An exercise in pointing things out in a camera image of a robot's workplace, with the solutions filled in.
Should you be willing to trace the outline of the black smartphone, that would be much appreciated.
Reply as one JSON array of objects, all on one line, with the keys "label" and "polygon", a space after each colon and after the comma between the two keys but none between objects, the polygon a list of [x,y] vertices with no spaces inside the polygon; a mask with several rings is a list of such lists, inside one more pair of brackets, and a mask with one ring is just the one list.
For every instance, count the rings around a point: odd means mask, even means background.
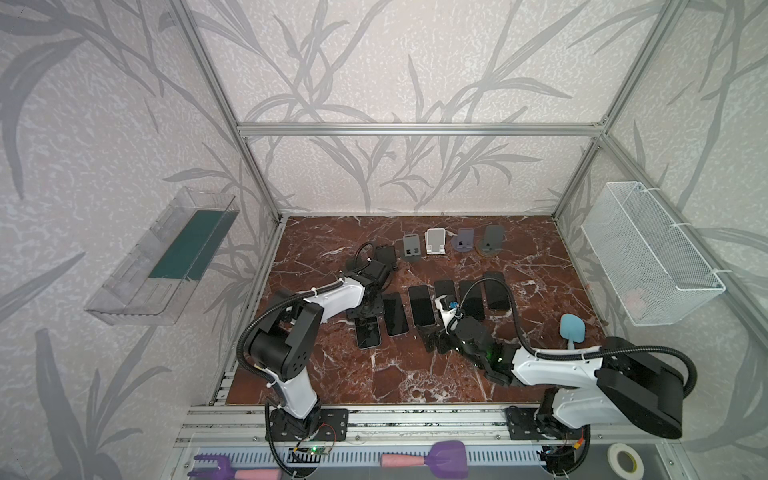
[{"label": "black smartphone", "polygon": [[462,280],[459,282],[461,300],[463,301],[464,314],[479,322],[485,320],[482,286],[475,286],[476,280]]},{"label": "black smartphone", "polygon": [[382,296],[384,306],[384,322],[390,337],[399,336],[409,331],[404,305],[398,292]]},{"label": "black smartphone", "polygon": [[355,332],[357,346],[361,350],[376,348],[381,344],[377,317],[357,318],[355,320]]},{"label": "black smartphone", "polygon": [[488,271],[483,274],[483,278],[487,308],[491,311],[508,311],[511,303],[504,274]]}]

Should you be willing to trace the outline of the large smartphone silver edge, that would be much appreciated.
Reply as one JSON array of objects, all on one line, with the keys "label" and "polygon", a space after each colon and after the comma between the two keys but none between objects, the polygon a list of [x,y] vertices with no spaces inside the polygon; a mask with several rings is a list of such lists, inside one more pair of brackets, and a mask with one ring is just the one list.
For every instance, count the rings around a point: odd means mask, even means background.
[{"label": "large smartphone silver edge", "polygon": [[428,286],[417,285],[409,287],[408,297],[414,325],[416,327],[434,325],[435,314]]}]

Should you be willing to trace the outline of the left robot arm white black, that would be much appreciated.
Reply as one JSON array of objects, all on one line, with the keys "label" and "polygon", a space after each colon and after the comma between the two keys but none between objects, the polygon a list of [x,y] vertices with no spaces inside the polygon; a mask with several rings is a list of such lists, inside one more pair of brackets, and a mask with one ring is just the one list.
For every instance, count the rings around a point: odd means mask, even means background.
[{"label": "left robot arm white black", "polygon": [[320,409],[307,373],[320,325],[340,313],[378,315],[390,276],[387,269],[347,272],[322,287],[278,292],[241,333],[236,347],[239,366],[268,382],[289,418],[309,421]]}]

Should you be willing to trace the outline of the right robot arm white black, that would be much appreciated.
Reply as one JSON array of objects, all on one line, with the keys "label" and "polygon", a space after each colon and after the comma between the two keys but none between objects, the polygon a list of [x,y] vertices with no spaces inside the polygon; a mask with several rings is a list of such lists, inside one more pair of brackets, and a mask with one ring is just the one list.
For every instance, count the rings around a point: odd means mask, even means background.
[{"label": "right robot arm white black", "polygon": [[485,325],[456,309],[443,311],[441,323],[452,349],[490,382],[548,386],[539,406],[546,421],[570,430],[632,424],[656,437],[682,437],[683,375],[620,337],[584,349],[526,349],[494,339]]}]

